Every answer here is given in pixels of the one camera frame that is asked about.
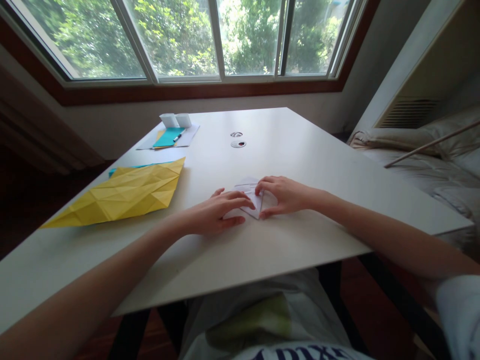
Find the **white table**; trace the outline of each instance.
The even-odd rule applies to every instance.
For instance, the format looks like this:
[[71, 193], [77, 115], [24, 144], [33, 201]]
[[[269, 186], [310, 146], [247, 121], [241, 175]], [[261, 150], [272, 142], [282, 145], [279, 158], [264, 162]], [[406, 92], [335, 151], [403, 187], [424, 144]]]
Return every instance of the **white table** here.
[[[201, 126], [190, 147], [135, 150], [140, 140], [111, 166], [160, 163], [186, 156], [168, 209], [85, 227], [40, 229], [0, 262], [0, 332], [160, 219], [207, 199], [218, 188], [232, 188], [245, 176], [284, 175], [429, 234], [472, 225], [288, 108], [196, 113], [191, 114], [191, 120]], [[233, 132], [243, 136], [231, 137]], [[246, 146], [231, 147], [235, 140], [246, 141]], [[87, 189], [107, 178], [108, 170]], [[179, 240], [115, 314], [370, 251], [342, 226], [313, 211], [266, 221], [243, 214], [245, 224], [215, 238], [191, 235]]]

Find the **paper cup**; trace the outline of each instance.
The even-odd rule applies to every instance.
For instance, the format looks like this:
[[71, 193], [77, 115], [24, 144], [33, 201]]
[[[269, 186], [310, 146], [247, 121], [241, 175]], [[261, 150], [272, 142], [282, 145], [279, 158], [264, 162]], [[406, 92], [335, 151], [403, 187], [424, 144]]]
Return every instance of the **paper cup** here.
[[175, 117], [179, 127], [186, 129], [192, 126], [190, 116], [187, 113], [177, 114]]
[[179, 123], [177, 122], [177, 118], [175, 114], [172, 112], [165, 113], [160, 115], [161, 122], [165, 125], [166, 128], [178, 128]]

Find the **folded yellow paper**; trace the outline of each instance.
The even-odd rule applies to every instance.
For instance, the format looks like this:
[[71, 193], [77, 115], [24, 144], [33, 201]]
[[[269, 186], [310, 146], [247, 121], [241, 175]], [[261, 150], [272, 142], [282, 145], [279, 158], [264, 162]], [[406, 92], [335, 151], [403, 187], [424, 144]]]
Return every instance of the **folded yellow paper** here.
[[41, 228], [76, 227], [132, 218], [168, 208], [185, 158], [145, 167], [118, 167]]

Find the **window pane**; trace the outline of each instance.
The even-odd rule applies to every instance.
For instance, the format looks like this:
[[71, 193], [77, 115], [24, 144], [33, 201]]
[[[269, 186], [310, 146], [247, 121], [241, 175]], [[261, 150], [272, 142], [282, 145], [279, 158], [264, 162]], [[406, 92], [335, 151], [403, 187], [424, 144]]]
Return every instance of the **window pane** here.
[[74, 79], [144, 78], [109, 0], [14, 0]]
[[161, 76], [218, 74], [207, 1], [126, 0]]
[[296, 0], [286, 72], [326, 74], [349, 0]]
[[217, 0], [225, 74], [273, 74], [281, 0]]

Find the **hand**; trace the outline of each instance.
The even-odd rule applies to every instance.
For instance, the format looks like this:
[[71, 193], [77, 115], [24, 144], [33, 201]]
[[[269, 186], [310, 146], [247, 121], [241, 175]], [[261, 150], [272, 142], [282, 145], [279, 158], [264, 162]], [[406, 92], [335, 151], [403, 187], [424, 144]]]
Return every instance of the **hand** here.
[[223, 216], [233, 209], [249, 207], [255, 209], [254, 203], [241, 191], [228, 191], [220, 188], [206, 201], [187, 210], [173, 215], [173, 221], [178, 221], [185, 234], [210, 235], [243, 224], [243, 216], [223, 219]]
[[315, 192], [319, 191], [284, 176], [265, 176], [258, 182], [255, 195], [258, 196], [262, 190], [271, 192], [278, 200], [277, 206], [265, 209], [260, 213], [260, 219], [262, 220], [272, 215], [288, 214], [308, 209]]

